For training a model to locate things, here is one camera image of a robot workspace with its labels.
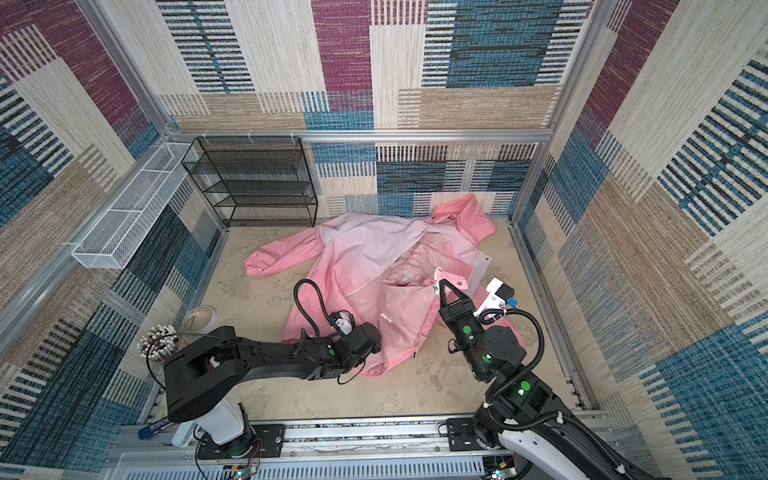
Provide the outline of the pink hooded zip jacket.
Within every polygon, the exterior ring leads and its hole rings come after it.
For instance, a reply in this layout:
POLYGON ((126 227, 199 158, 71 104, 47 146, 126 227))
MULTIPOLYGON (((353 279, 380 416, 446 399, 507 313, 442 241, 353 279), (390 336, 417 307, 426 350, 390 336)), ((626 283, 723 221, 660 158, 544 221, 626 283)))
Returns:
MULTIPOLYGON (((347 213, 259 247, 244 267, 249 276, 266 277, 313 260, 308 277, 329 311, 348 311, 356 323, 371 323, 381 333, 381 352, 362 371, 377 377, 416 354, 438 322, 438 280, 460 280, 465 293, 482 300, 480 282, 491 259, 479 244, 496 231, 467 194, 425 218, 347 213)), ((302 286, 299 300, 320 332, 332 333, 314 289, 302 286)), ((293 307, 283 340, 298 339, 308 326, 293 307)))

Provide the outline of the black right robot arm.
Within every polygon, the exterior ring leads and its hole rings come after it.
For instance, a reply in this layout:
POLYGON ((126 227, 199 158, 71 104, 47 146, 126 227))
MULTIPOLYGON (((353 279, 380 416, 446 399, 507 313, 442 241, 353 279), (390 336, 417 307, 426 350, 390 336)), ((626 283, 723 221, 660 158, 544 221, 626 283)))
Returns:
POLYGON ((463 282, 435 284, 438 313, 454 336, 450 353, 460 353, 473 377, 489 388, 473 416, 477 444, 505 449, 553 479, 648 479, 581 421, 534 372, 545 349, 543 328, 518 308, 514 291, 501 283, 481 306, 463 282))

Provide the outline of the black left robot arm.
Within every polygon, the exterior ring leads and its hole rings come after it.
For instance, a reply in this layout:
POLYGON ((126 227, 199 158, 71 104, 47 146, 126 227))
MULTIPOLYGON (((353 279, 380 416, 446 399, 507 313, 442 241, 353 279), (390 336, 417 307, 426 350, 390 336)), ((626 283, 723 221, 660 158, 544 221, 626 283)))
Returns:
POLYGON ((223 326, 204 334, 164 361, 167 418, 172 423, 195 422, 225 406, 225 397, 238 384, 270 378, 307 381, 339 378, 367 358, 381 352, 382 336, 370 323, 358 324, 349 317, 344 331, 336 321, 339 312, 327 311, 319 286, 302 279, 293 290, 295 306, 309 323, 312 335, 301 331, 293 343, 260 342, 236 334, 223 326), (326 336, 299 300, 302 286, 314 289, 320 311, 332 328, 326 336))

